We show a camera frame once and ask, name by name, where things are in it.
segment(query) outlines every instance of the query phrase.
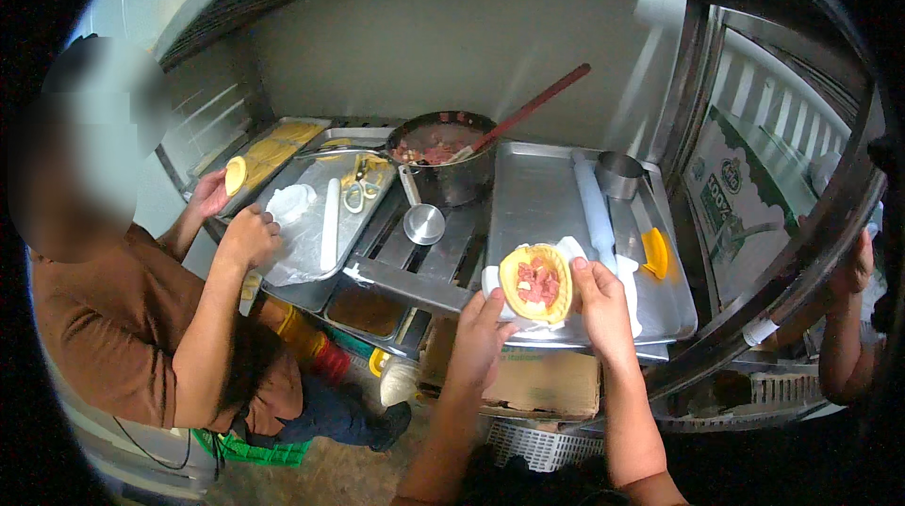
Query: metal ladle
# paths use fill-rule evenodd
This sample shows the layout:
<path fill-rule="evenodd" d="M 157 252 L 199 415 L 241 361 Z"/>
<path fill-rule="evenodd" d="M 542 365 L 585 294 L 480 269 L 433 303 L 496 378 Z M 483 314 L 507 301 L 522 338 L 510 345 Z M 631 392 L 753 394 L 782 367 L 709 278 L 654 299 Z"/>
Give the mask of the metal ladle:
<path fill-rule="evenodd" d="M 402 229 L 408 240 L 415 244 L 434 244 L 444 236 L 446 219 L 437 206 L 421 203 L 421 196 L 414 186 L 414 179 L 408 166 L 399 167 L 399 178 L 405 197 L 411 207 L 402 218 Z"/>

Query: cardboard box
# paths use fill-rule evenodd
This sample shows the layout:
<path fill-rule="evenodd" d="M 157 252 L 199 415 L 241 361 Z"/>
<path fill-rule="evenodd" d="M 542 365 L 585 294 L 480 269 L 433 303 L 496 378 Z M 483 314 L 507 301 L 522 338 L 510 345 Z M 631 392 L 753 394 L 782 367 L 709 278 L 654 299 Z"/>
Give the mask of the cardboard box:
<path fill-rule="evenodd" d="M 424 355 L 419 390 L 438 398 L 453 353 L 456 323 L 437 319 Z M 484 391 L 481 414 L 531 420 L 578 421 L 600 409 L 600 364 L 565 349 L 504 347 L 500 372 Z"/>
<path fill-rule="evenodd" d="M 685 172 L 720 310 L 750 287 L 817 201 L 806 160 L 763 127 L 709 109 Z"/>

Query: pot handle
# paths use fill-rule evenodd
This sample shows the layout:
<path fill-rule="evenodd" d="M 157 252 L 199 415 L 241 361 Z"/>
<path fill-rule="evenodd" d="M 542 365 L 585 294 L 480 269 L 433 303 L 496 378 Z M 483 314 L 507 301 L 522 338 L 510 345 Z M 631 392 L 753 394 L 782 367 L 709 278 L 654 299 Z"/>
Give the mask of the pot handle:
<path fill-rule="evenodd" d="M 417 206 L 421 203 L 421 196 L 418 195 L 418 188 L 414 185 L 412 171 L 408 165 L 399 166 L 399 179 L 402 181 L 402 189 L 405 190 L 405 197 L 408 198 L 410 206 Z"/>
<path fill-rule="evenodd" d="M 331 147 L 321 147 L 316 150 L 305 150 L 300 152 L 299 154 L 292 157 L 295 160 L 303 160 L 305 158 L 317 158 L 317 157 L 328 157 L 335 154 L 343 154 L 343 153 L 366 153 L 372 154 L 376 157 L 386 158 L 387 160 L 392 160 L 389 154 L 387 154 L 386 150 L 382 149 L 371 149 L 369 147 L 357 147 L 355 145 L 334 145 Z"/>

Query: plastic bag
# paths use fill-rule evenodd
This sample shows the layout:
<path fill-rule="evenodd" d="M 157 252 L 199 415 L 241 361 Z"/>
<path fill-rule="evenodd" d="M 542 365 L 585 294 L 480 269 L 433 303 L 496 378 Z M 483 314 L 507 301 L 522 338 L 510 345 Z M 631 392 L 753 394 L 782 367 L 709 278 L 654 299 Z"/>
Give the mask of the plastic bag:
<path fill-rule="evenodd" d="M 412 361 L 390 357 L 380 375 L 380 403 L 390 407 L 412 398 L 418 391 L 418 368 Z"/>

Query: white wall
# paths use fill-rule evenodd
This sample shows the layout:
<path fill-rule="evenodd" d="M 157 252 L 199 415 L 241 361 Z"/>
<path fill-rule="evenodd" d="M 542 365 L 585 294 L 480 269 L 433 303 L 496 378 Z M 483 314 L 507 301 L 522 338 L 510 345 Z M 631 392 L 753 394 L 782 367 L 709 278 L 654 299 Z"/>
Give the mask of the white wall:
<path fill-rule="evenodd" d="M 634 152 L 656 126 L 685 0 L 300 0 L 251 28 L 283 115 L 502 120 L 578 64 L 582 81 L 513 129 Z"/>
<path fill-rule="evenodd" d="M 156 5 L 157 0 L 91 0 L 70 40 L 79 35 L 97 33 L 99 36 L 126 39 L 139 48 L 149 49 L 160 34 Z M 138 174 L 135 223 L 148 229 L 153 236 L 160 236 L 185 207 L 185 200 L 166 176 L 160 161 L 151 154 L 144 160 Z M 216 246 L 207 232 L 201 229 L 198 239 L 188 251 L 184 266 L 206 278 Z"/>

